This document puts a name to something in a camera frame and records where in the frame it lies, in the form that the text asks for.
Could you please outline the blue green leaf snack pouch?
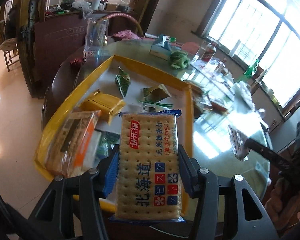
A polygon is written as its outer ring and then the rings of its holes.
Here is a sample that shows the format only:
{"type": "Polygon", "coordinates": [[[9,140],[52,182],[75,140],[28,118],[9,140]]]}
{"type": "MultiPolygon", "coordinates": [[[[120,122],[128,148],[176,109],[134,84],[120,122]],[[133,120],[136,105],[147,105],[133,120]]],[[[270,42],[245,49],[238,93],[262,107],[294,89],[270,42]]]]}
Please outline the blue green leaf snack pouch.
{"type": "Polygon", "coordinates": [[[115,144],[118,144],[120,141],[120,135],[113,132],[96,130],[98,139],[98,145],[96,150],[96,157],[98,159],[107,158],[114,147],[115,144]]]}

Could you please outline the blue Hokkaido cracker pack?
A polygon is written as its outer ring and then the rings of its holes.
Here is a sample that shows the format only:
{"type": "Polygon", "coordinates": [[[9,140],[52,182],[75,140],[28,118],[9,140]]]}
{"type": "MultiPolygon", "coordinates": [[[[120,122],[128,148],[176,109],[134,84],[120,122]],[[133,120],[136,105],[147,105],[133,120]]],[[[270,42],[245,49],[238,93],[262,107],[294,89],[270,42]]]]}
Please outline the blue Hokkaido cracker pack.
{"type": "Polygon", "coordinates": [[[120,116],[115,220],[181,221],[177,114],[120,116]]]}

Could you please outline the orange cracker pack front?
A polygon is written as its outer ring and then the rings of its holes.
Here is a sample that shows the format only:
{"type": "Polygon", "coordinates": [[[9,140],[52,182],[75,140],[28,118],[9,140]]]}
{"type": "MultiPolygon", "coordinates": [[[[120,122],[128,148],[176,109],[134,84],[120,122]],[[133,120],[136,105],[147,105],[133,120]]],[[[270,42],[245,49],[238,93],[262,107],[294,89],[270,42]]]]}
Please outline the orange cracker pack front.
{"type": "Polygon", "coordinates": [[[53,175],[66,178],[83,173],[83,163],[101,111],[72,112],[59,129],[45,161],[53,175]]]}

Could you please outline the gold foil snack brick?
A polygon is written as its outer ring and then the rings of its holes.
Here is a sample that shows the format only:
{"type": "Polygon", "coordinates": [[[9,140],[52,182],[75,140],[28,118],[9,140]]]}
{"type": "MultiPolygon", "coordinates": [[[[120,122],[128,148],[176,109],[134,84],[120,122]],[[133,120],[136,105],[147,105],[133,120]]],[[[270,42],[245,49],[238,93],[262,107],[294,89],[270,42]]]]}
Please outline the gold foil snack brick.
{"type": "Polygon", "coordinates": [[[79,107],[83,111],[100,111],[100,119],[110,125],[113,117],[122,111],[125,105],[123,99],[103,93],[98,89],[91,93],[79,107]]]}

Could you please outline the round cracker green wrapper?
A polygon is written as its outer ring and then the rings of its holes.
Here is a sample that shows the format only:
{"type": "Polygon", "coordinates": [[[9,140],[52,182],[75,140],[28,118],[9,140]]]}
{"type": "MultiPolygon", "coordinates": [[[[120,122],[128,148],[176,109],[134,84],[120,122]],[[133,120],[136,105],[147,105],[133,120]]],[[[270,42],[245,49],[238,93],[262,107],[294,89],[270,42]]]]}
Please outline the round cracker green wrapper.
{"type": "Polygon", "coordinates": [[[158,103],[158,102],[148,102],[148,101],[138,101],[143,113],[153,113],[170,110],[173,107],[172,103],[158,103]]]}

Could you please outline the green triangular snack pack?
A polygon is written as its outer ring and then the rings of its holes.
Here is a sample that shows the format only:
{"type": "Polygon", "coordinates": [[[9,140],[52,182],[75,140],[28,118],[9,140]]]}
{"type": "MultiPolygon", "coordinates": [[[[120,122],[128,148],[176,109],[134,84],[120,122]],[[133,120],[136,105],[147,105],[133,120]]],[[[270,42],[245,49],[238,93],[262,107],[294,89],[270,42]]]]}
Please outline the green triangular snack pack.
{"type": "Polygon", "coordinates": [[[128,88],[131,84],[130,75],[125,72],[121,67],[118,67],[119,73],[115,76],[115,83],[123,98],[126,97],[128,88]]]}

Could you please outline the silver foil sachet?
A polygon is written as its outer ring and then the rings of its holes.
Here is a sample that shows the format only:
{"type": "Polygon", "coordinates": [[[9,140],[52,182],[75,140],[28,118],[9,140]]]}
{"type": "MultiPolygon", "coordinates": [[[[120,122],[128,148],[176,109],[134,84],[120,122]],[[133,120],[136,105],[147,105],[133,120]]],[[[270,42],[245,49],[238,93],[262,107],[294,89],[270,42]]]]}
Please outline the silver foil sachet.
{"type": "Polygon", "coordinates": [[[248,137],[232,125],[228,125],[228,131],[234,156],[240,161],[247,161],[250,150],[244,143],[248,137]]]}

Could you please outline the green plastic bottle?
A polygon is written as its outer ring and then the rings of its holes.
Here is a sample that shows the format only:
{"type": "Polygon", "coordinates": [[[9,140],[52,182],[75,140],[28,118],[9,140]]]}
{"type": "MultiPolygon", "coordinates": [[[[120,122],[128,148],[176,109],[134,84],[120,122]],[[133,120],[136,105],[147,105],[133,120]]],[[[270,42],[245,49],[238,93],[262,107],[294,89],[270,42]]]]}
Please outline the green plastic bottle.
{"type": "Polygon", "coordinates": [[[259,59],[256,59],[256,61],[252,65],[250,65],[247,68],[247,70],[237,79],[237,83],[240,83],[241,81],[246,82],[250,78],[252,78],[253,75],[257,72],[258,63],[259,63],[259,59]]]}

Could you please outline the green crumpled plastic bag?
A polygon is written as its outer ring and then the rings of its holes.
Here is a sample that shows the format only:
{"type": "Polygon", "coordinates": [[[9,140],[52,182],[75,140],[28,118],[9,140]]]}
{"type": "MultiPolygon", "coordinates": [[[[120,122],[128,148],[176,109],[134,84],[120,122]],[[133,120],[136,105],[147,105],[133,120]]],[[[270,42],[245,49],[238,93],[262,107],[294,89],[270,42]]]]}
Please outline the green crumpled plastic bag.
{"type": "Polygon", "coordinates": [[[185,69],[190,64],[188,53],[184,51],[174,51],[168,59],[170,66],[174,69],[185,69]]]}

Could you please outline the red white liquor bottle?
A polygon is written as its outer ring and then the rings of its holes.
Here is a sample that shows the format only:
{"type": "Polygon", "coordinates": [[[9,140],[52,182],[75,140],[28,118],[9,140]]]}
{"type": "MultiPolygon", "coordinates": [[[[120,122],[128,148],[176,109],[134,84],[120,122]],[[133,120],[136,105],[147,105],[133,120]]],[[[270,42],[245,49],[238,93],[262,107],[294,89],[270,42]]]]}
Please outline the red white liquor bottle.
{"type": "Polygon", "coordinates": [[[217,46],[218,44],[215,41],[203,41],[191,62],[194,63],[198,60],[202,60],[208,63],[216,53],[217,46]]]}

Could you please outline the blue white tissue box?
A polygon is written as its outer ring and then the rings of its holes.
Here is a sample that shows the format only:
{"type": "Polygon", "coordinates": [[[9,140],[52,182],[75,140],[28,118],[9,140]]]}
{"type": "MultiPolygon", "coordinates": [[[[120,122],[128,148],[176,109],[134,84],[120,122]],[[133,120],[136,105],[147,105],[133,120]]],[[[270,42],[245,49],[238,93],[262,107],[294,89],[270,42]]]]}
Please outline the blue white tissue box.
{"type": "Polygon", "coordinates": [[[156,38],[151,45],[149,53],[163,60],[168,60],[172,53],[172,48],[167,40],[167,36],[161,34],[156,38]]]}

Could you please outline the clear glass jar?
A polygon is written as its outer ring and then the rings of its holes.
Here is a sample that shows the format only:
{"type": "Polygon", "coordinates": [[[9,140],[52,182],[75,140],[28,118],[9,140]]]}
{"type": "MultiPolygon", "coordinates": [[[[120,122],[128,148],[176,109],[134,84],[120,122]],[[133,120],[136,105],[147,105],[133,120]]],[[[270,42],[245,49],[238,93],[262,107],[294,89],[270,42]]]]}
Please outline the clear glass jar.
{"type": "Polygon", "coordinates": [[[107,45],[108,20],[103,18],[88,18],[87,31],[83,49],[83,61],[99,58],[104,55],[103,48],[107,45]]]}

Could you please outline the dark wooden sideboard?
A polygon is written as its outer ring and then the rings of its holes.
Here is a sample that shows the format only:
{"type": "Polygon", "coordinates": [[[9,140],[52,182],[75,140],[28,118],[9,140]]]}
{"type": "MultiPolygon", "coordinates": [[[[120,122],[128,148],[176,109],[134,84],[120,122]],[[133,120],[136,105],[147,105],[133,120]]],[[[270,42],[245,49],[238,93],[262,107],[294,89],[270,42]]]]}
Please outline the dark wooden sideboard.
{"type": "Polygon", "coordinates": [[[84,45],[87,20],[80,12],[46,16],[17,31],[24,79],[33,98],[42,98],[60,65],[84,45]]]}

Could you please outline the pink hula hoop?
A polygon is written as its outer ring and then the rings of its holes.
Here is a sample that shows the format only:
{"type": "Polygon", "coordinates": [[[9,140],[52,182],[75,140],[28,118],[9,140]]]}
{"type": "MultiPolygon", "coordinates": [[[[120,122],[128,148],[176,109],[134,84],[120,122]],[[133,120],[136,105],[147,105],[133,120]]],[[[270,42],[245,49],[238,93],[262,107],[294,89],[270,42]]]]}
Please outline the pink hula hoop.
{"type": "Polygon", "coordinates": [[[139,22],[132,14],[115,11],[100,18],[107,22],[107,34],[109,36],[123,30],[131,30],[132,33],[143,37],[144,32],[139,22]]]}

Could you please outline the wooden chair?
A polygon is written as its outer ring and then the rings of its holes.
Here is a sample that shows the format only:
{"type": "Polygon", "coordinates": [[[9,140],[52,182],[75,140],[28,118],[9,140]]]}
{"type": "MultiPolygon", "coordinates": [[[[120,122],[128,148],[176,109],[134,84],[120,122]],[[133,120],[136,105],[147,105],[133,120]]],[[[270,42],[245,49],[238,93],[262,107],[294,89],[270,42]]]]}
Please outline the wooden chair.
{"type": "Polygon", "coordinates": [[[4,54],[7,70],[10,72],[10,67],[20,61],[17,38],[9,38],[0,45],[0,50],[4,54]]]}

